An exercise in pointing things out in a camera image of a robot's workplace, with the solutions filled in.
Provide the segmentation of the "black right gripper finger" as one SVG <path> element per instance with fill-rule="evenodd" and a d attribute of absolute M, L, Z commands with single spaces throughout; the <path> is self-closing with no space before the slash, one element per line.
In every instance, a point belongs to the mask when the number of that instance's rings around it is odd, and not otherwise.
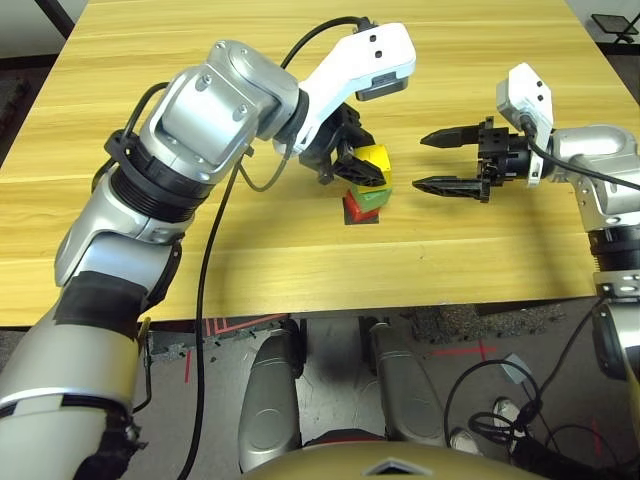
<path fill-rule="evenodd" d="M 436 130 L 424 136 L 420 143 L 435 148 L 459 148 L 464 145 L 477 144 L 479 126 L 468 125 Z"/>
<path fill-rule="evenodd" d="M 480 202 L 488 201 L 488 181 L 482 179 L 431 176 L 414 180 L 412 186 L 424 193 L 441 197 L 472 198 Z"/>

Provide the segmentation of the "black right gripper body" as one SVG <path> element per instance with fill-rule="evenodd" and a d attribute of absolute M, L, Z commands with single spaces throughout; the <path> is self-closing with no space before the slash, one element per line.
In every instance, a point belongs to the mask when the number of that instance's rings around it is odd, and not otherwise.
<path fill-rule="evenodd" d="M 478 125 L 478 199 L 488 201 L 492 187 L 506 181 L 527 179 L 530 151 L 525 136 L 511 133 L 507 127 L 495 127 L 489 116 Z"/>

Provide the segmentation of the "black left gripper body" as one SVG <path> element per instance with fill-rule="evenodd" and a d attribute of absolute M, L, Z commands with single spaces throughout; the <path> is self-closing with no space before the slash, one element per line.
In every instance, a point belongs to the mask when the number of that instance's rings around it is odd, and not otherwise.
<path fill-rule="evenodd" d="M 320 126 L 310 146 L 299 155 L 299 162 L 317 174 L 321 185 L 337 176 L 333 165 L 339 153 L 372 146 L 373 136 L 360 122 L 357 110 L 342 103 Z"/>

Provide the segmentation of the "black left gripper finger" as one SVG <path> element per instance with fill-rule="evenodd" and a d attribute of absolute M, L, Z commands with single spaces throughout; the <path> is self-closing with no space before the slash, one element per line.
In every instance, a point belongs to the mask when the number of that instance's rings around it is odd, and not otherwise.
<path fill-rule="evenodd" d="M 334 173 L 358 188 L 388 187 L 388 152 L 386 150 L 354 150 L 339 153 Z"/>

